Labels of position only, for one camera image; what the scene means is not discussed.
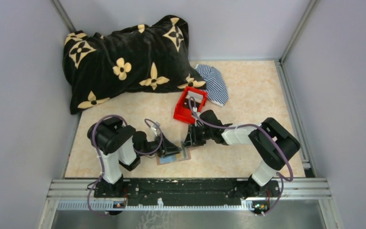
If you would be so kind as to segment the pink leather card holder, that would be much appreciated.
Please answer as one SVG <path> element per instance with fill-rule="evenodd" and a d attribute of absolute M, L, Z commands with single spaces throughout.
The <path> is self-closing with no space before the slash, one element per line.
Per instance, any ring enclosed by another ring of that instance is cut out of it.
<path fill-rule="evenodd" d="M 156 163 L 158 166 L 166 165 L 170 163 L 177 163 L 191 159 L 190 151 L 183 146 L 183 141 L 177 143 L 177 145 L 182 149 L 179 153 L 165 156 L 165 157 L 156 157 Z"/>

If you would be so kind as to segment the red plastic bin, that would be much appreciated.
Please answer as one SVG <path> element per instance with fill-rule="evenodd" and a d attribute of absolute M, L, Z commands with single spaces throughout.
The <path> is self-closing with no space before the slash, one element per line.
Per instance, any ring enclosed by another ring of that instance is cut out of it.
<path fill-rule="evenodd" d="M 194 110 L 196 110 L 197 112 L 200 112 L 202 110 L 202 108 L 204 107 L 204 105 L 206 103 L 206 99 L 207 99 L 206 91 L 203 91 L 204 94 L 206 94 L 206 97 L 202 101 L 194 100 L 192 97 L 190 99 L 188 99 L 186 97 L 187 92 L 188 92 L 188 90 L 192 90 L 192 89 L 194 91 L 203 91 L 200 89 L 196 89 L 194 87 L 187 86 L 184 89 L 183 93 L 181 94 L 181 96 L 175 106 L 175 110 L 174 110 L 174 114 L 173 114 L 174 119 L 176 119 L 178 121 L 182 121 L 187 124 L 195 123 L 195 119 L 192 116 L 192 112 L 190 110 L 189 105 L 191 104 Z"/>

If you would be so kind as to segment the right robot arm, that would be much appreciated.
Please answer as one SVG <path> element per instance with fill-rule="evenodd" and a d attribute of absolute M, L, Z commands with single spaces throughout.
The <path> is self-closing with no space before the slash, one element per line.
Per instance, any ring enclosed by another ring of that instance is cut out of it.
<path fill-rule="evenodd" d="M 213 140 L 224 146 L 253 145 L 262 158 L 247 183 L 238 190 L 247 196 L 257 196 L 266 191 L 266 185 L 288 164 L 300 150 L 299 141 L 278 121 L 269 117 L 260 125 L 223 124 L 213 110 L 198 115 L 188 126 L 183 147 L 197 147 Z"/>

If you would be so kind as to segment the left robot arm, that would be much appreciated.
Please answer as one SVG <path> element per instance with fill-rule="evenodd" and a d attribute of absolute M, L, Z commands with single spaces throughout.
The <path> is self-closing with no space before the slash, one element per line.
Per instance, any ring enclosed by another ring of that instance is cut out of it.
<path fill-rule="evenodd" d="M 181 147 L 167 139 L 158 122 L 148 118 L 144 122 L 154 134 L 152 141 L 148 141 L 145 132 L 136 130 L 119 115 L 107 115 L 89 128 L 87 138 L 95 148 L 101 165 L 98 181 L 91 187 L 94 197 L 127 195 L 121 168 L 134 170 L 142 156 L 162 158 L 182 151 Z"/>

